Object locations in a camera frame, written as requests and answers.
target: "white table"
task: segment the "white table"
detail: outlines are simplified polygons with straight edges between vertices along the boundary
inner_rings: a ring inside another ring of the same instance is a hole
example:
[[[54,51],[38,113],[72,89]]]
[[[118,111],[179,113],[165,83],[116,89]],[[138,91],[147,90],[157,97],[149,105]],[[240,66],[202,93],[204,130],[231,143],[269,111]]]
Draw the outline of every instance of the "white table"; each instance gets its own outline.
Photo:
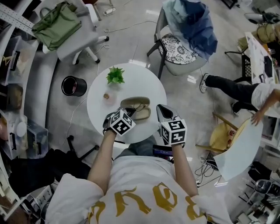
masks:
[[[158,117],[156,106],[166,105],[165,90],[159,79],[150,70],[135,64],[125,63],[114,65],[123,68],[125,83],[107,85],[109,68],[101,72],[93,81],[87,95],[87,112],[94,128],[103,135],[103,121],[107,114],[114,112],[123,99],[130,97],[148,97],[150,99],[151,115],[148,119],[136,121],[136,126],[121,137],[125,143],[140,142],[158,129]],[[104,99],[103,95],[109,93],[114,98],[111,104]]]

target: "green bag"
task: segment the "green bag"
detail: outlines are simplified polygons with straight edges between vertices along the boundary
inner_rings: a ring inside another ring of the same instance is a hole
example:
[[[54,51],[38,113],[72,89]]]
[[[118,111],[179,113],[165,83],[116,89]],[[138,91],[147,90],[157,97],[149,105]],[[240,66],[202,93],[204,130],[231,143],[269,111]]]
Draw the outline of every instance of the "green bag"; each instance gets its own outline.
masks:
[[[47,9],[49,13],[42,16],[42,10]],[[73,4],[61,2],[53,10],[43,8],[40,11],[41,20],[32,27],[32,31],[40,41],[51,51],[56,50],[81,26],[74,11],[77,9]]]

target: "human hand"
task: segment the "human hand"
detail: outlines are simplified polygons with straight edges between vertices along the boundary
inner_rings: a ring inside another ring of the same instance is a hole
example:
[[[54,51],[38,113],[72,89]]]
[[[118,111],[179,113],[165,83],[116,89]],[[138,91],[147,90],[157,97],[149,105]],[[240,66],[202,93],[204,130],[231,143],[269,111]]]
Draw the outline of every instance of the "human hand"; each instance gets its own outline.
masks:
[[[251,118],[251,122],[252,124],[255,124],[255,126],[258,125],[258,123],[263,119],[264,113],[262,111],[258,111],[256,112],[252,118]]]

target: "black pants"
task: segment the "black pants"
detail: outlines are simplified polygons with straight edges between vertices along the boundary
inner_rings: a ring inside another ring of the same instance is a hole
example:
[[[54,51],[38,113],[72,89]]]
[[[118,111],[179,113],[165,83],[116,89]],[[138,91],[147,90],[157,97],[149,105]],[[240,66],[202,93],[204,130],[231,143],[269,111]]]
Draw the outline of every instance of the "black pants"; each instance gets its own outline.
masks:
[[[238,102],[236,102],[233,107],[234,112],[238,112],[240,109],[258,111],[258,109],[251,103],[253,91],[258,84],[243,85],[219,76],[209,75],[205,80],[205,85],[212,88],[218,88],[226,95],[237,100]]]

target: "potted plant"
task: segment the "potted plant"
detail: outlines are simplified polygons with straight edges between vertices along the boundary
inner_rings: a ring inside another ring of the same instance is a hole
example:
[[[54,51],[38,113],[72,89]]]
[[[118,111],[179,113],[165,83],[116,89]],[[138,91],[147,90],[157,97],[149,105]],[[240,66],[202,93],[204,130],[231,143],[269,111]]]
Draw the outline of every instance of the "potted plant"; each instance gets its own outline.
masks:
[[[124,83],[123,80],[123,69],[122,68],[109,68],[110,72],[108,73],[107,80],[109,83]]]

